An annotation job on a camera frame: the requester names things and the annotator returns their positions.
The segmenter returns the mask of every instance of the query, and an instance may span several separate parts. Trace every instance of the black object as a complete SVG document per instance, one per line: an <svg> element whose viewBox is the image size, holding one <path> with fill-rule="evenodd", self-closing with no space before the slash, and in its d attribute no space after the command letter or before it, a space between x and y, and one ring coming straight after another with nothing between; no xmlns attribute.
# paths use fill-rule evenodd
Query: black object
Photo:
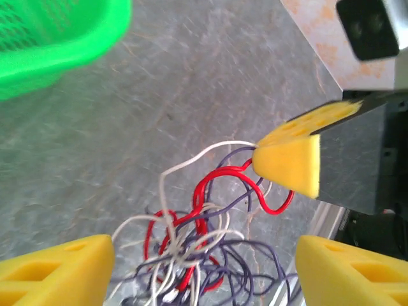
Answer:
<svg viewBox="0 0 408 306"><path fill-rule="evenodd" d="M398 55L398 41L383 0L341 0L336 9L359 60Z"/></svg>
<svg viewBox="0 0 408 306"><path fill-rule="evenodd" d="M347 211L335 240L408 260L407 221L396 214L365 215Z"/></svg>
<svg viewBox="0 0 408 306"><path fill-rule="evenodd" d="M345 91L350 96L358 112L313 132L321 146L318 199L408 219L408 91Z"/></svg>

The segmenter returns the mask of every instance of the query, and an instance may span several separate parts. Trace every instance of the tangled wires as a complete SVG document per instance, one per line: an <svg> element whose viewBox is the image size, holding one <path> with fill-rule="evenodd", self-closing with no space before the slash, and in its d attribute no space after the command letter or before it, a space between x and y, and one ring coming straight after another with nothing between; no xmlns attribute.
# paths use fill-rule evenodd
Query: tangled wires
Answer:
<svg viewBox="0 0 408 306"><path fill-rule="evenodd" d="M190 212L176 212L168 209L164 194L164 179L167 175L177 171L203 156L208 151L221 145L241 144L241 147L228 154L203 180L196 186L193 194L192 210ZM251 165L249 159L242 166L225 166L226 161L235 154L252 151L256 146L247 142L221 142L203 150L194 158L174 166L160 174L159 192L162 210L154 215L137 215L123 222L112 235L115 240L122 229L132 221L149 220L145 242L143 245L144 262L134 272L125 278L113 278L111 282L119 283L111 297L123 282L138 281L145 288L145 294L132 296L123 301L123 305L152 305L152 306L196 306L200 299L209 291L216 290L224 282L228 283L230 296L211 305L225 305L231 303L238 306L248 305L255 296L267 294L274 285L286 282L288 302L295 298L291 294L289 279L295 274L286 275L279 263L275 251L264 242L247 240L239 231L230 229L230 209L240 201L247 199L248 212L252 208L252 194L255 193L262 209L271 215L281 214L293 198L290 191L285 202L277 210L271 209L265 201L270 191L271 183L265 194L261 192L262 178L256 183L243 172ZM211 202L212 186L217 177L239 178L246 193L238 197L226 207ZM154 238L152 231L155 223L164 224L166 236L149 254L150 243ZM257 250L270 260L275 266L277 276L268 273L253 273L249 264L237 250L246 245ZM256 280L261 280L264 286L261 290L255 288Z"/></svg>

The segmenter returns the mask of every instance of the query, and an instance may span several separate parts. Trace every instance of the yellow gripper pad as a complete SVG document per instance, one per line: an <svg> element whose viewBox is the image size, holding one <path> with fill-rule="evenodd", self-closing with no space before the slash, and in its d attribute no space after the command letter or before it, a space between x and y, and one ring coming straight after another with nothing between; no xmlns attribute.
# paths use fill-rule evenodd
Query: yellow gripper pad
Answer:
<svg viewBox="0 0 408 306"><path fill-rule="evenodd" d="M96 235L0 262L0 306L101 306L115 255Z"/></svg>
<svg viewBox="0 0 408 306"><path fill-rule="evenodd" d="M321 149L326 139L323 131L357 114L361 105L361 100L332 101L279 126L258 143L252 156L254 171L317 198L321 191Z"/></svg>
<svg viewBox="0 0 408 306"><path fill-rule="evenodd" d="M295 262L307 306L408 305L406 261L301 236Z"/></svg>

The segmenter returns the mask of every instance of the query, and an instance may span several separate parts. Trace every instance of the countertop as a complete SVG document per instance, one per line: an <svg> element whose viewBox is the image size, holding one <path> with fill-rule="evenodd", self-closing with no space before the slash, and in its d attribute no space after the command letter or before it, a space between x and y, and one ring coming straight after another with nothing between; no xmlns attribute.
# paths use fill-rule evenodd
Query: countertop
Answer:
<svg viewBox="0 0 408 306"><path fill-rule="evenodd" d="M215 142L256 142L340 97L279 1L138 0L133 12L126 37L102 59L0 103L0 259L113 233L127 217L159 209L165 169ZM190 207L195 185L231 149L170 175L169 206ZM243 191L231 179L216 185L214 201L223 205ZM279 206L287 192L274 186L268 204ZM317 205L296 195L272 217L241 203L232 228L266 239L287 267ZM141 240L145 227L132 224L119 243ZM141 262L140 247L118 249L115 275ZM244 255L268 268L253 250ZM124 286L115 299L129 295Z"/></svg>

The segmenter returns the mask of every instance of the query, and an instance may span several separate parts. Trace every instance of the wire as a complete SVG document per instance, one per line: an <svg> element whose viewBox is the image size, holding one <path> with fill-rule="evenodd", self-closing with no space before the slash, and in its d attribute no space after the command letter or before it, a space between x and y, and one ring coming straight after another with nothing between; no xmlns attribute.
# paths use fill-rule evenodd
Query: wire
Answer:
<svg viewBox="0 0 408 306"><path fill-rule="evenodd" d="M240 140L228 140L225 142L219 142L219 143L215 143L207 148L205 148L204 150L202 150L200 153L198 153L196 156L194 156L193 158L190 158L189 160L180 163L174 167L171 167L170 169L167 169L166 171L162 172L162 174L160 174L159 176L159 197L160 197L160 204L162 207L162 211L164 212L164 218L166 219L167 222L167 226L169 228L169 233L170 233L170 241L175 239L175 235L174 235L174 231L172 231L171 229L173 228L173 224L171 222L170 216L169 216L169 212L168 212L168 208L167 208L167 202L166 202L166 195L164 193L164 179L166 178L167 175L182 169L186 166L189 166L190 164L195 163L197 160L199 160L201 157L203 157L207 152L210 152L212 149L218 148L218 147L222 147L223 145L248 145L251 147L257 147L257 145L255 143L251 143L251 142L243 142Z"/></svg>
<svg viewBox="0 0 408 306"><path fill-rule="evenodd" d="M217 169L211 171L203 180L199 182L193 194L193 209L190 212L175 212L167 207L164 193L164 179L167 175L186 167L199 160L208 151L222 145L242 144L246 147L238 148L230 152L218 165ZM145 295L147 300L145 305L153 306L197 306L200 298L208 291L217 289L226 276L229 282L231 297L218 303L217 306L232 302L233 306L237 305L238 295L246 295L246 300L240 306L247 305L253 296L266 294L272 287L279 282L286 282L289 285L288 277L285 276L283 268L279 263L276 253L267 244L246 240L244 235L239 231L229 229L230 215L228 210L244 198L248 198L248 211L251 211L253 192L256 193L261 207L265 212L276 215L282 213L289 205L293 198L293 191L290 191L286 201L277 210L273 210L266 204L265 196L272 189L272 183L269 182L267 189L262 193L259 185L262 178L257 183L253 182L242 172L245 171L252 163L247 160L242 166L224 166L225 162L235 154L247 150L254 150L256 145L248 142L232 141L221 142L209 146L201 151L197 156L180 163L169 170L162 172L159 176L159 197L162 210L154 215L139 215L128 218L113 233L112 240L115 240L125 226L132 221L148 220L149 225L146 232L145 243L143 245L143 257L145 261L136 268L136 272L127 274L124 279L113 278L113 281L119 281L118 285L111 293L111 299L117 292L123 282L139 281L143 277L150 276L149 284L146 291L150 292ZM210 193L214 179L222 176L239 178L246 189L246 193L238 197L233 203L222 207L210 201ZM218 219L217 228L212 224L212 218ZM166 225L166 236L162 241L160 248L154 252L155 256L149 257L150 241L157 241L153 235L153 227L156 222ZM189 232L189 224L195 223L195 227ZM238 239L227 238L226 235L236 235ZM123 247L136 245L140 243L131 242ZM235 246L241 244L252 245L254 250L258 250L268 259L271 259L276 266L278 273L275 279L271 275L252 273L249 265L243 257L235 250ZM215 258L221 252L223 265ZM238 270L231 266L231 260L238 265ZM255 291L254 281L256 279L269 280L270 283L262 291ZM178 289L176 297L172 297L172 302L165 302L168 299L167 294ZM288 287L288 299L291 298L290 287Z"/></svg>

